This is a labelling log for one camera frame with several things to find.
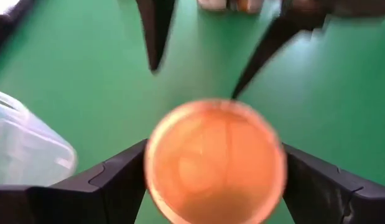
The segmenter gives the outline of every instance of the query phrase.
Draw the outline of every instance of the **black object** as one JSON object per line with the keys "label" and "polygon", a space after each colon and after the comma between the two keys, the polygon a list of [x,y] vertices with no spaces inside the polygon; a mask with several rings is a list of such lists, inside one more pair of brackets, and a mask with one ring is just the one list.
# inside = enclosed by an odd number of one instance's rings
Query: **black object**
{"label": "black object", "polygon": [[144,28],[149,67],[156,71],[162,59],[175,0],[136,0]]}
{"label": "black object", "polygon": [[[156,71],[162,60],[175,0],[137,0],[146,38],[150,68]],[[385,17],[385,0],[282,0],[281,14],[269,26],[239,78],[232,98],[237,98],[257,71],[302,30],[321,29],[325,18]]]}
{"label": "black object", "polygon": [[146,140],[51,187],[0,185],[0,224],[134,223]]}
{"label": "black object", "polygon": [[0,0],[0,49],[34,6],[35,0]]}
{"label": "black object", "polygon": [[237,83],[236,99],[271,57],[300,31],[322,29],[328,15],[342,18],[385,18],[385,0],[283,0],[281,14],[269,26]]}
{"label": "black object", "polygon": [[[0,185],[0,223],[134,223],[144,192],[143,140],[50,187]],[[296,224],[385,223],[385,187],[284,145],[284,193]]]}

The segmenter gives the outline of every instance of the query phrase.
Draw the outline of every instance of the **orange ball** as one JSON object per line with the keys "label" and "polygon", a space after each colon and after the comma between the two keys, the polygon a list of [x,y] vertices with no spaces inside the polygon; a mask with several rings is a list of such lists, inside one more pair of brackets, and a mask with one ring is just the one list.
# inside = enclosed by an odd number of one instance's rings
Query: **orange ball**
{"label": "orange ball", "polygon": [[171,111],[147,145],[145,173],[172,223],[261,223],[285,186],[285,153],[253,109],[203,100]]}

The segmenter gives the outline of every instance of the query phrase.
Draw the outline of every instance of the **white object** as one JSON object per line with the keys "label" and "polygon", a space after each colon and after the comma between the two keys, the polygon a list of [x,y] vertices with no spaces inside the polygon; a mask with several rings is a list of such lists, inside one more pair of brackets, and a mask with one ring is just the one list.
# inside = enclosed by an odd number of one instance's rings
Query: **white object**
{"label": "white object", "polygon": [[198,0],[199,6],[212,11],[222,11],[227,7],[226,0]]}
{"label": "white object", "polygon": [[0,184],[55,184],[76,168],[76,152],[21,102],[0,92]]}
{"label": "white object", "polygon": [[6,15],[19,3],[19,0],[0,0],[0,15]]}

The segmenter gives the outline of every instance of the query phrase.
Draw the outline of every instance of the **green table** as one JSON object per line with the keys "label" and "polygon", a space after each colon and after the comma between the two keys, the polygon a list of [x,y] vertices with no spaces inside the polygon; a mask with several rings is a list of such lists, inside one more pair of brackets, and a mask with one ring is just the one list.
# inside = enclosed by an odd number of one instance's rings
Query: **green table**
{"label": "green table", "polygon": [[[0,90],[67,139],[78,172],[147,138],[172,108],[229,97],[277,11],[209,14],[180,1],[165,63],[148,71],[133,0],[41,0],[0,58]],[[385,23],[298,36],[240,98],[281,139],[385,185]],[[167,223],[146,196],[137,223]],[[292,223],[279,205],[268,223]]]}

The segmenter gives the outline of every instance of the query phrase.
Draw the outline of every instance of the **black prong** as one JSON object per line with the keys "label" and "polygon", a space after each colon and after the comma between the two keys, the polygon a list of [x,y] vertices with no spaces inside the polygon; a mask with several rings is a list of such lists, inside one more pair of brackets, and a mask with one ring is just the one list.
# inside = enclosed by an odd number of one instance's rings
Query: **black prong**
{"label": "black prong", "polygon": [[239,96],[254,78],[257,71],[299,31],[300,29],[298,27],[283,17],[278,17],[270,24],[239,78],[238,84],[232,93],[232,99],[236,99]]}
{"label": "black prong", "polygon": [[175,0],[136,0],[142,19],[149,68],[156,71],[162,60]]}

